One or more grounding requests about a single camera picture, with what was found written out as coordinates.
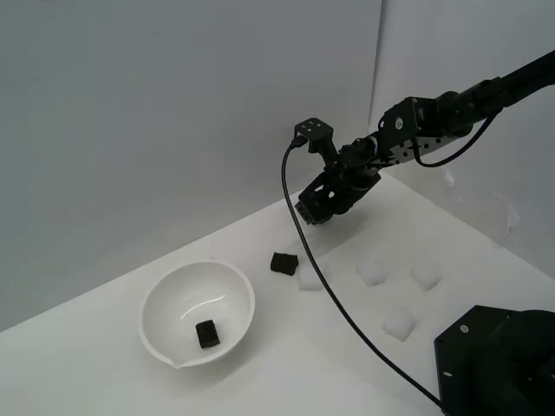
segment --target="white table surface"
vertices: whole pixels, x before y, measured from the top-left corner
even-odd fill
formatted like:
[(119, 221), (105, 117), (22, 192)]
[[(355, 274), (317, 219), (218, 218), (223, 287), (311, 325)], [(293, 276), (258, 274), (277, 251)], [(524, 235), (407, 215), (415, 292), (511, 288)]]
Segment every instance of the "white table surface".
[[(554, 280), (387, 175), (347, 215), (306, 228), (361, 328), (435, 394), (433, 339), (473, 305), (555, 310)], [(325, 292), (272, 273), (274, 251), (308, 263), (284, 201), (2, 332), (1, 414), (440, 414), (370, 353)], [(390, 272), (381, 286), (354, 272), (368, 254)], [(244, 271), (257, 310), (222, 361), (175, 370), (142, 347), (138, 309), (159, 276), (196, 257)], [(408, 274), (421, 260), (444, 276), (429, 292)], [(418, 319), (405, 342), (381, 330), (395, 306)]]

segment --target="gray wall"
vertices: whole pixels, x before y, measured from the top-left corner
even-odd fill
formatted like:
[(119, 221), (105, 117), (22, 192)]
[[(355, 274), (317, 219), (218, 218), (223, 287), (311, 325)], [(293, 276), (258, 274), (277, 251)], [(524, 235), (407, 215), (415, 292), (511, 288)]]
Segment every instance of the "gray wall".
[[(552, 0), (387, 0), (371, 125), (408, 95), (434, 98), (449, 89), (461, 91), (551, 52), (554, 16)], [(555, 88), (505, 110), (471, 150), (448, 166), (454, 188), (447, 186), (445, 171), (415, 162), (391, 172), (555, 276), (553, 120)], [(441, 159), (459, 146), (426, 159)], [(511, 205), (520, 222), (507, 235)]]
[(300, 120), (365, 133), (380, 8), (0, 2), (0, 330), (280, 199)]

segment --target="black foam block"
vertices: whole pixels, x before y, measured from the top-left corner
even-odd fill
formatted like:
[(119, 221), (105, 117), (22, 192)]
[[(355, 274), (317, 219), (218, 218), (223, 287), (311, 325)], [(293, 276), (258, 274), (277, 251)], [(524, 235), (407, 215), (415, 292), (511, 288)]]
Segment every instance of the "black foam block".
[(197, 323), (195, 328), (197, 329), (201, 348), (214, 347), (219, 344), (218, 331), (212, 319), (210, 321)]
[(271, 258), (270, 270), (293, 276), (298, 267), (298, 257), (292, 254), (274, 253)]

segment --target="white bowl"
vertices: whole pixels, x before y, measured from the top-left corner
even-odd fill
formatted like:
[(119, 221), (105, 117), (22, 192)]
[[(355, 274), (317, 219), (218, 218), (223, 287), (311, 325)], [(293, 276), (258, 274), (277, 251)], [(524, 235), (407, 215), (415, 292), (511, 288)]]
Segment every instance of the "white bowl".
[[(139, 315), (145, 348), (175, 368), (217, 360), (243, 338), (254, 314), (254, 291), (236, 267), (216, 260), (187, 263), (148, 292)], [(220, 344), (201, 348), (197, 323), (213, 320)]]

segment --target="black cable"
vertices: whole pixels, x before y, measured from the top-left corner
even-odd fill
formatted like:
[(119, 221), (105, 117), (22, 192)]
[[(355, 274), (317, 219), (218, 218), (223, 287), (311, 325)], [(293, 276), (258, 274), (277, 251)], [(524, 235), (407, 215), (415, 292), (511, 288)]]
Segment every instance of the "black cable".
[(343, 315), (345, 320), (347, 320), (349, 325), (355, 330), (356, 334), (364, 341), (364, 343), (372, 350), (372, 352), (374, 352), (374, 354), (376, 354), (380, 360), (385, 362), (389, 367), (391, 367), (391, 369), (393, 369), (396, 373), (398, 373), (403, 379), (408, 381), (408, 383), (413, 385), (418, 391), (420, 391), (422, 394), (424, 394), (426, 397), (428, 397), (430, 400), (432, 400), (445, 414), (447, 414), (447, 410), (445, 408), (445, 405), (441, 402), (441, 400), (436, 398), (425, 387), (423, 387), (416, 380), (414, 380), (412, 377), (410, 377), (408, 374), (406, 374), (404, 371), (402, 371), (398, 366), (396, 366), (396, 364), (394, 364), (394, 362), (392, 360), (390, 360), (388, 357), (386, 357), (382, 353), (382, 351), (380, 351), (372, 343), (372, 341), (361, 331), (361, 329), (358, 328), (355, 321), (353, 321), (353, 319), (347, 313), (347, 310), (345, 310), (345, 308), (343, 307), (341, 302), (339, 302), (339, 299), (337, 299), (336, 294), (333, 292), (330, 285), (326, 281), (326, 278), (323, 276), (322, 271), (318, 267), (318, 264), (316, 263), (316, 259), (312, 255), (312, 251), (310, 251), (309, 244), (306, 241), (306, 237), (304, 236), (303, 229), (301, 228), (301, 224), (298, 222), (298, 218), (297, 218), (297, 215), (295, 213), (295, 210), (293, 209), (293, 204), (291, 202), (291, 198), (289, 196), (289, 191), (287, 189), (287, 179), (285, 178), (285, 170), (286, 170), (286, 167), (287, 167), (287, 159), (289, 158), (289, 153), (291, 153), (291, 150), (293, 150), (294, 148), (300, 147), (301, 145), (302, 145), (301, 143), (299, 143), (299, 142), (296, 143), (295, 140), (293, 140), (293, 143), (291, 143), (291, 145), (285, 151), (284, 160), (283, 160), (282, 165), (281, 165), (281, 185), (284, 188), (284, 196), (285, 196), (285, 202), (287, 203), (287, 208), (289, 208), (289, 213), (291, 214), (291, 217), (293, 218), (293, 223), (295, 223), (295, 228), (297, 228), (298, 236), (301, 238), (301, 242), (303, 243), (304, 251), (306, 251), (306, 255), (308, 256), (308, 258), (310, 260), (310, 263), (312, 264), (312, 267), (314, 268), (314, 271), (316, 272), (316, 274), (320, 278), (320, 281), (322, 282), (322, 285), (324, 286), (324, 288), (328, 292), (328, 295), (330, 295), (331, 300), (337, 306), (337, 308), (339, 309), (339, 312), (341, 312), (341, 315)]
[(439, 162), (426, 163), (426, 162), (422, 161), (419, 146), (418, 146), (418, 140), (417, 140), (416, 137), (414, 137), (413, 138), (413, 152), (415, 154), (416, 163), (418, 163), (420, 166), (424, 166), (424, 167), (440, 167), (440, 166), (443, 166), (443, 165), (457, 159), (465, 151), (467, 151), (474, 143), (476, 143), (478, 141), (480, 136), (486, 131), (486, 129), (489, 127), (489, 125), (492, 124), (493, 119), (495, 119), (495, 117), (497, 117), (497, 114), (499, 114), (499, 113), (495, 113), (495, 114), (492, 114), (489, 117), (487, 117), (486, 121), (484, 121), (482, 123), (482, 125), (480, 126), (480, 128), (478, 129), (476, 134), (463, 147), (461, 147), (457, 152), (453, 153), (451, 156), (445, 158), (444, 160), (440, 160)]

